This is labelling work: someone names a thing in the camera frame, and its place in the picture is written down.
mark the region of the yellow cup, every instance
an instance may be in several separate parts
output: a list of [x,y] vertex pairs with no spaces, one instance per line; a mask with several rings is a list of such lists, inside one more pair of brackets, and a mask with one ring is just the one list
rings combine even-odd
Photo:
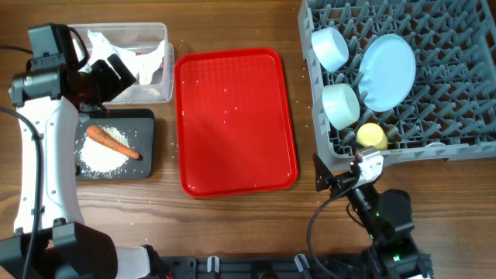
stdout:
[[356,141],[363,147],[374,146],[379,150],[388,148],[388,139],[384,130],[375,123],[367,123],[361,126],[356,133]]

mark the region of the light blue plate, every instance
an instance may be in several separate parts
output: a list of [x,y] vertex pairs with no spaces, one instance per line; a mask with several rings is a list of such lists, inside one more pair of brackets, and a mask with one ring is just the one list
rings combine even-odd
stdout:
[[415,80],[415,55],[411,47],[394,34],[381,36],[363,56],[358,84],[363,100],[375,112],[385,112],[399,105],[412,89]]

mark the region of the wood grain surface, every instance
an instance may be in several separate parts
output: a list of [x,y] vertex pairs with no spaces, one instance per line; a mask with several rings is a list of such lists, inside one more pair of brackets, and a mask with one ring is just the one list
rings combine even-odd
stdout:
[[[163,22],[176,59],[188,53],[245,47],[274,48],[284,72],[300,174],[288,190],[193,199],[179,185],[174,100],[137,105],[157,119],[153,175],[139,181],[78,182],[86,225],[117,246],[150,244],[164,256],[294,256],[307,253],[305,234],[327,192],[316,193],[312,154],[312,93],[298,35],[299,1],[80,2],[19,0],[0,5],[0,44],[28,47],[27,29],[46,22]],[[0,105],[24,71],[27,55],[0,50]],[[21,142],[16,119],[0,115],[0,239],[12,236],[21,184]],[[437,278],[489,278],[496,273],[496,160],[427,160],[388,167],[379,191],[412,197],[418,247],[431,253]],[[332,203],[314,228],[318,253],[358,253],[370,245],[365,230]],[[9,277],[0,272],[1,278]]]

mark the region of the dark gray cutting board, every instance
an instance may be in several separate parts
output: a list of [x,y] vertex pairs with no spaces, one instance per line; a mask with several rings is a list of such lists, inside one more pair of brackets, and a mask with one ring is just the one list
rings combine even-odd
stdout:
[[[83,147],[86,129],[91,125],[100,127],[115,127],[123,133],[128,140],[129,147],[141,155],[141,160],[129,158],[127,164],[122,165],[121,171],[112,171],[103,174],[89,174],[84,172],[87,166],[79,157]],[[153,134],[155,119],[153,118],[102,118],[89,119],[84,123],[79,123],[76,129],[75,139],[75,160],[80,170],[76,174],[76,180],[94,179],[140,179],[147,178],[152,173],[153,165]]]

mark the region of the white cup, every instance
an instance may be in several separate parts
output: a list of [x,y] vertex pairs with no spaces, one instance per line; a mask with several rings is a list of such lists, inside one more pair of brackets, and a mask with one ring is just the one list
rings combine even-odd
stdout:
[[322,89],[324,112],[332,126],[345,129],[360,117],[360,106],[355,92],[348,84],[326,85]]
[[329,73],[334,73],[343,66],[350,55],[343,35],[333,27],[313,32],[312,47],[320,64]]

